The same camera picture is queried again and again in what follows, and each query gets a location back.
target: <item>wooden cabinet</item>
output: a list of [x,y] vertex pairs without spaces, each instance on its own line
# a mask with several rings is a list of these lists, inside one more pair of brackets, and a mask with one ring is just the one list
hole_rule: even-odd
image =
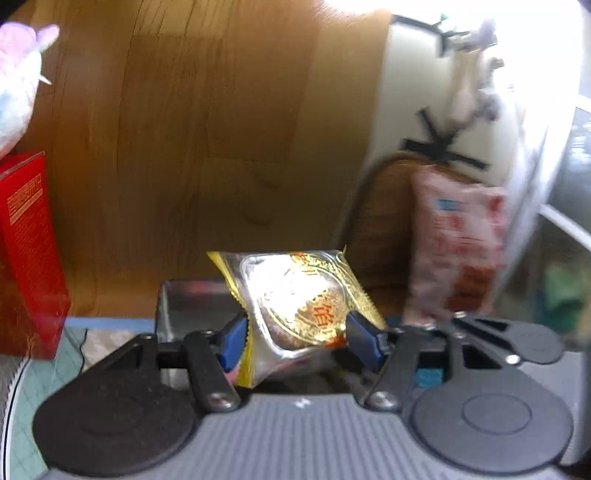
[[317,0],[30,0],[61,27],[29,131],[72,314],[152,316],[208,249],[322,248],[369,142],[390,13]]

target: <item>pink snack bag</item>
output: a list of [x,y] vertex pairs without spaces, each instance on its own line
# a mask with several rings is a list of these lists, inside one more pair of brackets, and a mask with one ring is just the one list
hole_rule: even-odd
[[504,191],[459,183],[432,167],[413,180],[417,208],[405,323],[477,311],[504,266]]

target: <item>red box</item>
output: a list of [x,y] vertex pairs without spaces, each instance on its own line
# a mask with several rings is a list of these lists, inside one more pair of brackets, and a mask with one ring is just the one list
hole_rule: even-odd
[[0,353],[51,359],[70,308],[47,200],[45,154],[0,161]]

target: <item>blue label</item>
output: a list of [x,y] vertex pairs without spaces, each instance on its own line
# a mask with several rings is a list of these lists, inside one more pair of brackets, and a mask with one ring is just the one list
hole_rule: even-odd
[[443,210],[444,212],[459,212],[460,205],[455,200],[450,199],[437,199],[435,200],[435,208],[437,210]]

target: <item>gold foil wrapper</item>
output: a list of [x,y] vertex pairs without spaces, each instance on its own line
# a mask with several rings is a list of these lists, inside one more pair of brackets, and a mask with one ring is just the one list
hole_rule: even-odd
[[240,386],[254,387],[323,347],[343,345],[351,310],[385,328],[339,251],[210,252],[209,256],[249,317],[247,346],[239,364]]

